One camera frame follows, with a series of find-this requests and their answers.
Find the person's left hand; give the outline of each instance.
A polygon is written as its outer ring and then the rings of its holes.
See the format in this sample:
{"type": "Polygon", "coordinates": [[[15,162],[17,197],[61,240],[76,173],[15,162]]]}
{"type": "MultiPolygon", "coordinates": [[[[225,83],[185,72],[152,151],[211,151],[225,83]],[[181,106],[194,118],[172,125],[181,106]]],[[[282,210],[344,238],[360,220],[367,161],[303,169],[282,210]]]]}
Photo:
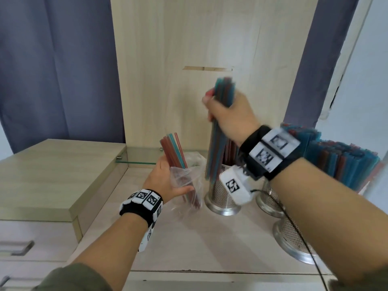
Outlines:
{"type": "Polygon", "coordinates": [[[170,166],[168,165],[165,155],[158,159],[156,166],[144,182],[143,189],[158,192],[163,198],[163,203],[167,203],[174,197],[184,195],[194,190],[193,186],[181,188],[174,188],[171,186],[170,166]]]}

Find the perforated metal holder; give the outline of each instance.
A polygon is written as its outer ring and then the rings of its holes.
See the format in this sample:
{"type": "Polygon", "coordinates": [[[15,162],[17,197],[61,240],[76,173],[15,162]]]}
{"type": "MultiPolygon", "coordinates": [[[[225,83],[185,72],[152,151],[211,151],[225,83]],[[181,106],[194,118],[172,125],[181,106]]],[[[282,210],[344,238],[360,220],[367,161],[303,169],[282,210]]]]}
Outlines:
{"type": "MultiPolygon", "coordinates": [[[[230,166],[222,165],[221,172],[228,168],[230,166]]],[[[212,212],[219,215],[235,215],[241,210],[241,206],[234,203],[219,180],[210,184],[209,192],[205,195],[205,204],[212,212]]]]}
{"type": "MultiPolygon", "coordinates": [[[[303,243],[303,240],[287,217],[283,217],[281,220],[274,223],[272,233],[279,246],[294,259],[306,264],[314,264],[314,260],[303,243]]],[[[314,256],[314,259],[317,260],[314,249],[310,244],[307,245],[314,256]]]]}
{"type": "Polygon", "coordinates": [[[263,191],[268,192],[268,194],[271,195],[273,199],[270,196],[268,196],[267,194],[265,194],[263,192],[259,192],[256,195],[257,205],[264,212],[268,213],[269,215],[272,215],[276,218],[284,217],[284,212],[274,201],[274,200],[276,200],[277,202],[279,202],[281,204],[279,197],[277,196],[275,191],[272,189],[272,187],[267,179],[265,179],[265,181],[264,181],[263,191]]]}

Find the metal handle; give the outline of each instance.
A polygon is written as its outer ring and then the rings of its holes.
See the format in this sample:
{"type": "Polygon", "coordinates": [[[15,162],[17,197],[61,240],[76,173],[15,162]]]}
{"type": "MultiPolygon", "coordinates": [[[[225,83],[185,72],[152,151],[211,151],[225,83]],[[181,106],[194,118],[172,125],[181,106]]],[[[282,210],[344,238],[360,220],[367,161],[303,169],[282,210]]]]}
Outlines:
{"type": "MultiPolygon", "coordinates": [[[[11,246],[18,246],[18,245],[25,245],[26,242],[0,242],[0,245],[11,245],[11,246]]],[[[27,254],[28,251],[35,245],[35,242],[33,240],[27,242],[26,246],[19,251],[10,251],[10,250],[0,250],[0,256],[24,256],[27,254]]]]}
{"type": "Polygon", "coordinates": [[[6,289],[27,289],[27,290],[31,290],[32,288],[34,288],[35,286],[39,285],[41,282],[42,282],[43,279],[37,279],[37,278],[12,278],[10,276],[5,276],[3,277],[3,279],[1,279],[0,281],[0,291],[3,291],[3,290],[6,290],[6,289]],[[18,281],[34,281],[34,283],[32,284],[32,286],[5,286],[5,284],[7,282],[9,282],[10,280],[18,280],[18,281]]]}

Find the rectangular cutout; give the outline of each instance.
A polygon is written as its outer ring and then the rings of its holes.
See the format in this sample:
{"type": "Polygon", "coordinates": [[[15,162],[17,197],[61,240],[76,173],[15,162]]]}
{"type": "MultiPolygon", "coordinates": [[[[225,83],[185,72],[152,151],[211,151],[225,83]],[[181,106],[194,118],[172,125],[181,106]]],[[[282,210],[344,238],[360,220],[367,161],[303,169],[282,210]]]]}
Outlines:
{"type": "Polygon", "coordinates": [[[233,68],[224,67],[204,67],[204,66],[185,66],[183,70],[197,70],[197,71],[233,71],[233,68]]]}

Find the wire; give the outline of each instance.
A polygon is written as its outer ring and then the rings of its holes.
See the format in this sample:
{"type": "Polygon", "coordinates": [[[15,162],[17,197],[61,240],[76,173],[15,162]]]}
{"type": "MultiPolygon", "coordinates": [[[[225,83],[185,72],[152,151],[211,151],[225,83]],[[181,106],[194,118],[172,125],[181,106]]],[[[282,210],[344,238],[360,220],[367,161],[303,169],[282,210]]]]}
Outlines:
{"type": "Polygon", "coordinates": [[[296,227],[294,221],[291,220],[291,218],[289,217],[288,213],[287,213],[286,210],[283,208],[283,205],[281,205],[278,201],[276,201],[276,200],[275,200],[275,199],[274,199],[267,191],[255,189],[255,190],[251,190],[251,192],[261,192],[261,193],[265,193],[266,195],[268,195],[269,197],[271,197],[271,199],[276,203],[276,205],[278,205],[279,208],[283,211],[283,213],[284,213],[284,215],[286,216],[286,218],[288,218],[288,220],[291,222],[291,225],[294,227],[294,229],[295,229],[296,232],[298,233],[300,239],[302,239],[303,244],[306,246],[306,248],[307,248],[307,250],[308,250],[308,253],[311,255],[311,258],[312,258],[313,261],[314,261],[315,267],[316,267],[317,270],[318,270],[319,276],[321,277],[323,286],[325,287],[325,290],[328,291],[326,282],[325,282],[325,280],[323,279],[322,272],[321,272],[321,270],[319,269],[318,264],[317,264],[317,262],[315,261],[314,256],[313,256],[313,254],[311,253],[310,248],[308,247],[308,244],[307,244],[306,240],[303,238],[302,233],[301,233],[301,232],[299,231],[299,229],[296,227]]]}

